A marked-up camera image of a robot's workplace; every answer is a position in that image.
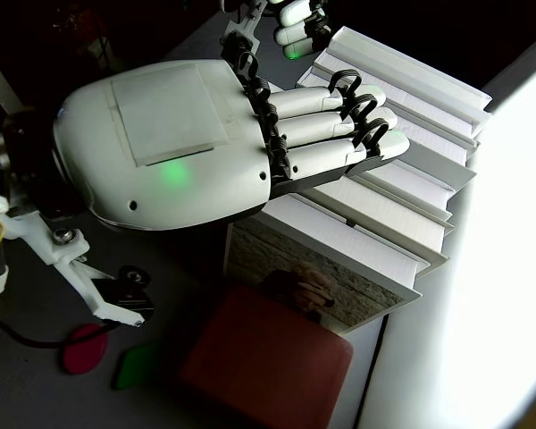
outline dark background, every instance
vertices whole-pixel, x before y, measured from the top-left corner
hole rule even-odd
[[[159,61],[217,10],[217,0],[0,1],[0,68],[22,102],[53,111],[104,76],[82,53],[99,33],[134,67]],[[336,28],[347,25],[476,88],[536,41],[536,0],[330,0],[326,11]]]

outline green light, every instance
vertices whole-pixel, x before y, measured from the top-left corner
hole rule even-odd
[[[182,159],[175,159],[164,163],[161,167],[161,175],[163,180],[174,188],[186,188],[192,182],[190,170]]]

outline red oval object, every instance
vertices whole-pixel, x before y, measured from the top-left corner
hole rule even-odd
[[[98,324],[86,324],[74,331],[70,340],[77,340],[89,335],[102,326]],[[63,349],[63,367],[70,374],[85,374],[101,362],[107,347],[107,332],[104,332],[89,341],[72,344]]]

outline person on book cover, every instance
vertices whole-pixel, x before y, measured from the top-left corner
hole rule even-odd
[[[309,320],[320,323],[319,310],[333,307],[335,283],[315,265],[306,261],[293,264],[289,271],[275,270],[260,284],[262,293]]]

